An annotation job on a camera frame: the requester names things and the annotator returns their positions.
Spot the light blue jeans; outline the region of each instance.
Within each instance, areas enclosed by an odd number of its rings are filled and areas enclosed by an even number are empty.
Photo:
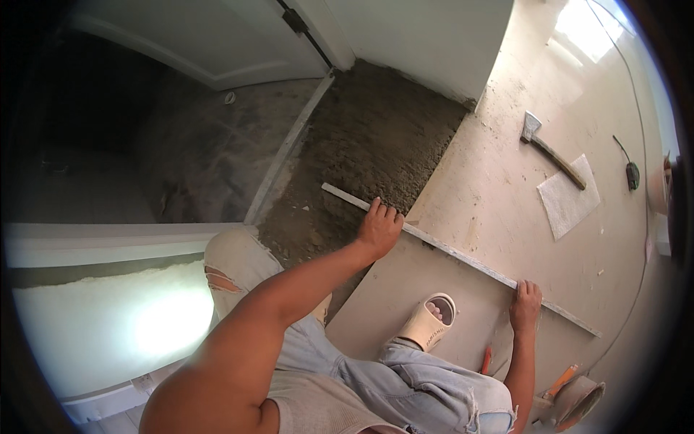
[[[378,362],[348,358],[313,315],[287,329],[277,369],[333,377],[369,410],[410,433],[507,433],[516,418],[511,394],[500,381],[402,339],[385,344]]]

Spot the person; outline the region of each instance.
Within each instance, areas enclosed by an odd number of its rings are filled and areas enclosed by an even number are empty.
[[[310,314],[339,284],[388,253],[402,227],[403,215],[376,198],[353,242],[262,281],[156,388],[140,432],[522,431],[532,405],[542,300],[533,282],[518,282],[509,309],[514,348],[504,383],[428,353],[453,325],[455,304],[446,294],[415,307],[377,362],[341,354]],[[216,287],[234,281],[210,253],[228,236],[217,235],[205,252],[205,271]]]

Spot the dirt on floor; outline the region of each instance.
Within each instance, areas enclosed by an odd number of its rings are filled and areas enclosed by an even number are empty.
[[[467,113],[397,71],[358,60],[339,74],[310,120],[284,194],[259,225],[260,240],[285,268],[337,250],[364,212],[321,189],[333,184],[407,214]],[[333,293],[328,320],[368,269]]]

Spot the right hand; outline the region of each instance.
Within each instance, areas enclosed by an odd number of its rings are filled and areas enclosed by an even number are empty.
[[[355,241],[364,247],[369,263],[381,259],[395,246],[404,221],[405,217],[395,208],[381,205],[380,197],[371,202]]]
[[[542,291],[536,283],[518,281],[516,295],[509,308],[511,327],[515,334],[535,332],[535,320],[540,312],[541,303]]]

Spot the slide sandal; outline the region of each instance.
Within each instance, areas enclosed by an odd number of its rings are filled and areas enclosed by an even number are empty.
[[[441,319],[429,312],[426,307],[427,303],[433,303],[439,309]],[[453,299],[448,294],[437,292],[422,300],[415,307],[397,337],[415,342],[422,347],[422,351],[428,353],[450,329],[454,319],[455,303]]]

